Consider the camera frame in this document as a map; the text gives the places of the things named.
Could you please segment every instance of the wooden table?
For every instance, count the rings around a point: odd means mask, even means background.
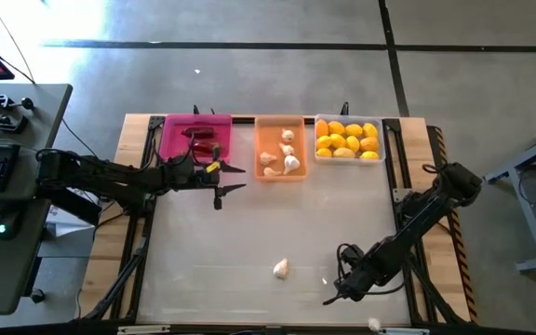
[[[114,159],[116,163],[133,166],[140,164],[150,116],[150,114],[126,115]],[[422,164],[434,163],[428,126],[426,126],[425,120],[422,118],[401,118],[400,126],[402,127],[402,140],[408,161],[412,189],[422,192],[431,187],[432,179],[435,177],[422,170]],[[431,127],[429,127],[429,131],[437,131],[434,138],[438,140],[437,146],[439,147],[439,152],[441,153],[441,157],[445,159],[441,132]],[[159,142],[159,137],[160,131],[157,131],[157,143]],[[397,183],[398,185],[402,185],[396,152],[393,151],[392,156],[395,164]],[[114,206],[102,215],[101,220],[111,218],[117,213],[120,213],[120,211],[121,208]],[[450,217],[452,218],[452,230],[454,232],[456,246],[452,240],[452,236],[445,229],[437,225],[423,238],[428,272],[432,282],[456,314],[465,320],[476,321],[475,303],[473,301],[473,293],[470,289],[458,215],[454,212]],[[128,217],[121,217],[103,225],[96,232],[95,242],[80,294],[80,304],[82,310],[86,313],[94,308],[116,279],[126,241],[127,223]],[[449,221],[447,219],[442,220],[440,223],[449,227]],[[139,244],[138,237],[141,235],[142,226],[143,220],[139,221],[137,225],[137,237],[133,243],[133,248]],[[426,320],[423,294],[416,278],[414,278],[414,282],[416,283],[415,290],[419,314]],[[125,316],[127,313],[132,287],[133,275],[125,287],[125,294],[119,314],[120,317]]]

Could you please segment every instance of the gray floor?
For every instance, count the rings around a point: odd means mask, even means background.
[[[398,44],[536,46],[536,0],[387,3]],[[32,20],[18,15],[29,10]],[[189,113],[194,103],[233,114],[319,114],[349,101],[352,114],[398,116],[385,51],[37,46],[39,38],[381,44],[377,0],[0,0],[0,12],[37,81],[74,85],[66,120],[102,156],[113,157],[125,113]],[[1,25],[0,36],[0,53],[21,66]],[[398,58],[410,115],[444,130],[450,159],[484,174],[534,140],[536,53]],[[84,152],[63,130],[56,145]],[[536,330],[536,273],[514,266],[536,251],[512,186],[485,187],[461,216],[480,321]],[[77,251],[89,248],[76,239]],[[47,259],[37,283],[49,301],[23,301],[0,327],[71,319],[86,263]]]

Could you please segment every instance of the red chili pepper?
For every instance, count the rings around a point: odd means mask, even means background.
[[[193,150],[202,154],[213,154],[217,147],[219,147],[217,142],[197,141],[194,143]]]
[[[211,139],[214,137],[214,129],[212,127],[188,127],[181,132],[181,135],[195,139]]]

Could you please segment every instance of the lemon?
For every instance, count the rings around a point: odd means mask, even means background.
[[[365,138],[361,140],[361,150],[363,151],[375,151],[377,152],[380,149],[380,144],[376,138]]]
[[[355,153],[349,148],[338,148],[334,151],[336,158],[355,158]]]
[[[359,158],[361,158],[361,159],[379,159],[380,157],[378,156],[378,154],[376,152],[367,151],[367,152],[362,153]]]
[[[330,134],[344,135],[344,126],[338,121],[328,122],[328,130]]]
[[[357,124],[349,125],[345,128],[346,134],[349,136],[361,136],[363,135],[363,129]]]
[[[343,136],[339,134],[332,134],[330,135],[330,139],[332,140],[332,145],[334,145],[335,148],[346,147],[346,140]]]
[[[332,151],[329,148],[321,148],[315,152],[320,157],[332,157]]]
[[[328,124],[324,120],[317,120],[315,121],[315,135],[318,138],[321,138],[322,136],[328,136]]]
[[[359,140],[355,136],[349,136],[346,138],[346,147],[351,149],[353,153],[356,153],[359,151]]]
[[[329,136],[322,136],[315,142],[317,149],[328,148],[332,144],[332,140]]]
[[[372,124],[363,125],[363,136],[365,137],[378,137],[378,129]]]

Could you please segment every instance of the white tabletop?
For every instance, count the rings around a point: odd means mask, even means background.
[[[404,289],[361,302],[322,302],[336,295],[336,247],[367,251],[395,233],[384,164],[321,165],[307,127],[307,179],[263,183],[253,177],[253,126],[236,125],[223,185],[248,186],[212,206],[213,192],[184,191],[158,199],[143,279],[139,323],[363,326],[409,324]],[[286,280],[274,266],[290,264]],[[401,283],[397,275],[386,287]]]

